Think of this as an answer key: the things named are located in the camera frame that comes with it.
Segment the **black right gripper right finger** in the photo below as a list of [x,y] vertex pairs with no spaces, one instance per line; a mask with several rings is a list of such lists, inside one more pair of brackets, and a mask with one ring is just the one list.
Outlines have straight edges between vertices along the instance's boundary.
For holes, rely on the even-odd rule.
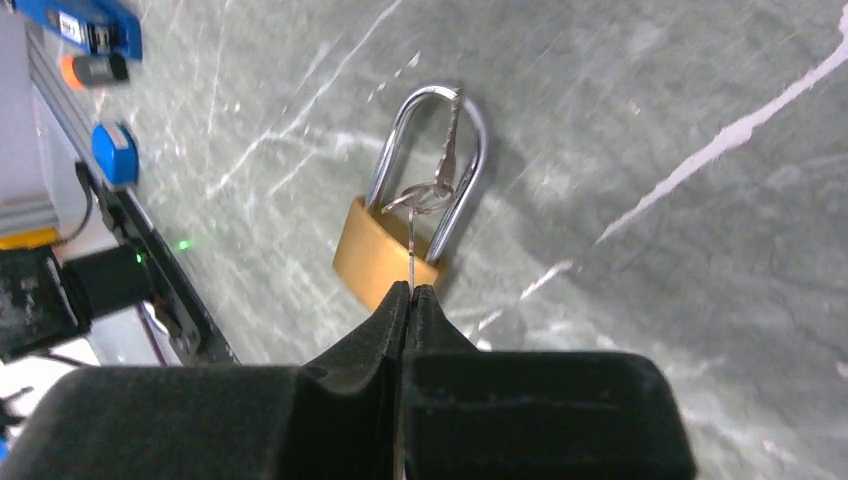
[[415,290],[401,377],[409,479],[692,479],[667,378],[624,351],[482,351]]

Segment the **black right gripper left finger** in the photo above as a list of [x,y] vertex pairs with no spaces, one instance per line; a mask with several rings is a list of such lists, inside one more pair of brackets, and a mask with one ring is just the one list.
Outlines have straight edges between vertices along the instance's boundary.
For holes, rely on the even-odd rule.
[[400,479],[404,282],[301,366],[89,367],[59,380],[5,479]]

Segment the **large brass padlock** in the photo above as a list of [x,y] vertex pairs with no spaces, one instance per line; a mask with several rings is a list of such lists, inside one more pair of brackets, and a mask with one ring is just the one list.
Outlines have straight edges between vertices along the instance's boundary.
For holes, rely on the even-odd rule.
[[[400,106],[383,145],[367,192],[354,198],[336,248],[332,267],[342,283],[369,311],[374,311],[396,282],[408,287],[407,211],[383,214],[392,200],[385,193],[404,135],[420,106],[443,100],[450,106],[457,83],[433,83],[413,90]],[[488,124],[477,102],[463,91],[457,143],[455,194],[446,209],[419,214],[415,226],[415,283],[439,288],[448,263],[443,255],[470,204],[488,160]]]

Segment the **silver keys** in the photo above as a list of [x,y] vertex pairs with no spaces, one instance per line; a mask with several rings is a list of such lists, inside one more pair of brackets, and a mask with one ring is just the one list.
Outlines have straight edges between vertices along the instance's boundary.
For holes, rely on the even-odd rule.
[[414,292],[416,286],[414,219],[419,214],[431,214],[446,209],[455,194],[453,179],[457,163],[457,130],[463,91],[461,87],[457,87],[452,92],[454,97],[450,102],[450,124],[446,134],[444,151],[438,161],[433,179],[405,188],[397,198],[381,209],[383,214],[393,212],[398,208],[407,211],[408,287],[410,293]]

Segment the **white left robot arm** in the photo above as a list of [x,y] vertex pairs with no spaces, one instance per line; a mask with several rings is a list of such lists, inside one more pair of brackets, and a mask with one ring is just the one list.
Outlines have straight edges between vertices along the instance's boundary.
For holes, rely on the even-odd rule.
[[131,245],[61,262],[48,246],[1,252],[1,361],[88,334],[95,319],[149,299],[152,277]]

